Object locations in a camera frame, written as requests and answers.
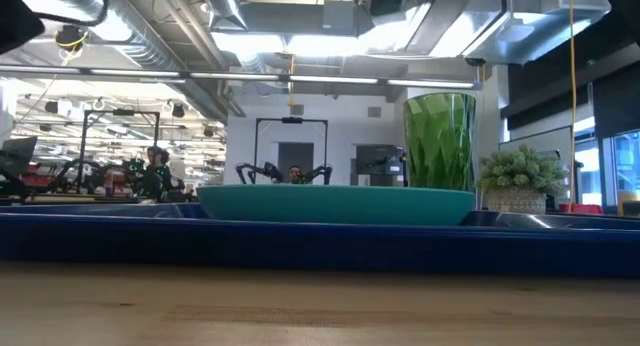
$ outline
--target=teal bowl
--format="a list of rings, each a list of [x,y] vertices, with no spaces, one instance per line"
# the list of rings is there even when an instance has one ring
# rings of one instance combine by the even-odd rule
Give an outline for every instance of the teal bowl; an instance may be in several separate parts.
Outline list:
[[[212,218],[235,221],[456,226],[473,193],[402,187],[222,185],[198,188]]]

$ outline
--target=blue tray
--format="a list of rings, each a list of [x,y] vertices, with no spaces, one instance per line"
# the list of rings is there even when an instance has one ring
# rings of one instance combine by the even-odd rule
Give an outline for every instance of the blue tray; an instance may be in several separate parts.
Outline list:
[[[68,206],[57,206],[52,212],[62,212],[61,207]],[[602,230],[600,225],[612,221],[601,218],[591,218],[589,229],[420,227],[229,222],[197,218],[204,215],[197,211],[195,204],[129,207],[128,214],[134,210],[157,214],[158,210],[177,208],[181,214],[188,212],[195,217],[20,214],[16,212],[34,209],[28,206],[0,209],[0,258],[308,270],[640,277],[637,266],[640,264],[640,231]]]

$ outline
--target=desk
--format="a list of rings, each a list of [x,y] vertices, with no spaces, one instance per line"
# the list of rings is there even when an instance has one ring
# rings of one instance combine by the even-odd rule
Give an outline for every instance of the desk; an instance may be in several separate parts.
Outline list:
[[[0,263],[7,345],[637,345],[640,282]]]

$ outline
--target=white plant pot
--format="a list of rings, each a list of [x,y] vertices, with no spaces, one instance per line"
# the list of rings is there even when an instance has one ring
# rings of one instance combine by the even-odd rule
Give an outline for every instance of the white plant pot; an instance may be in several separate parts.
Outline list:
[[[544,214],[547,196],[532,189],[517,187],[492,190],[487,193],[489,210]]]

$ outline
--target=succulent plant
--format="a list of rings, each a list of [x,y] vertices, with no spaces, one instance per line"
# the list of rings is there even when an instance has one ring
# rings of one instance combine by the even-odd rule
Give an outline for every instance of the succulent plant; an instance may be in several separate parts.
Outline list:
[[[567,177],[558,160],[538,154],[527,145],[517,151],[494,152],[482,158],[478,186],[484,191],[508,187],[528,188],[548,195],[558,195]]]

